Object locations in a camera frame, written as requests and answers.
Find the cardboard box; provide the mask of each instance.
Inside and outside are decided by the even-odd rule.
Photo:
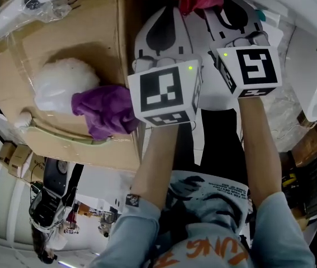
[[[38,156],[32,152],[28,157],[26,164],[27,166],[23,168],[24,174],[22,174],[21,178],[28,183],[34,183],[36,181],[42,182],[44,179],[45,167],[44,157]]]
[[[31,149],[26,145],[18,145],[15,149],[14,154],[9,162],[8,172],[20,178],[22,174],[23,166],[31,153]]]
[[[83,116],[38,110],[31,81],[47,62],[77,58],[95,68],[102,84],[126,85],[133,44],[141,28],[140,0],[69,0],[73,10],[62,20],[36,21],[0,40],[0,109],[15,123],[23,109],[41,126],[89,136]],[[59,139],[35,128],[23,139],[40,156],[136,171],[143,140],[138,133],[115,135],[103,146]]]
[[[4,142],[0,150],[0,163],[9,168],[9,162],[15,152],[16,146],[11,142]]]

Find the person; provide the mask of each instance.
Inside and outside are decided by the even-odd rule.
[[[201,111],[200,166],[189,123],[152,130],[124,212],[91,268],[315,267],[281,192],[280,159],[263,103],[245,98],[239,106],[244,150],[233,109]],[[247,184],[257,208],[250,251],[239,239]]]
[[[40,228],[38,224],[31,224],[34,251],[40,261],[45,264],[52,264],[54,260],[57,260],[58,257],[54,251],[62,250],[68,243],[64,236],[65,230],[79,230],[75,221],[75,214],[79,206],[74,202],[83,167],[84,165],[82,164],[75,164],[68,183],[67,193],[61,198],[62,205],[65,207],[63,220],[66,219],[66,221],[62,220],[61,223],[50,229]]]

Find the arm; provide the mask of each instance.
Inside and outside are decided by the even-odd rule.
[[[159,231],[158,219],[171,180],[177,132],[177,126],[153,129],[131,188],[131,194],[140,196],[139,205],[124,206],[106,249],[91,263],[91,268],[136,268],[147,260]]]
[[[269,196],[281,192],[281,163],[260,98],[240,98],[248,183],[258,208]]]
[[[258,208],[252,256],[259,267],[314,267],[281,192],[281,163],[260,98],[239,99],[248,182]]]

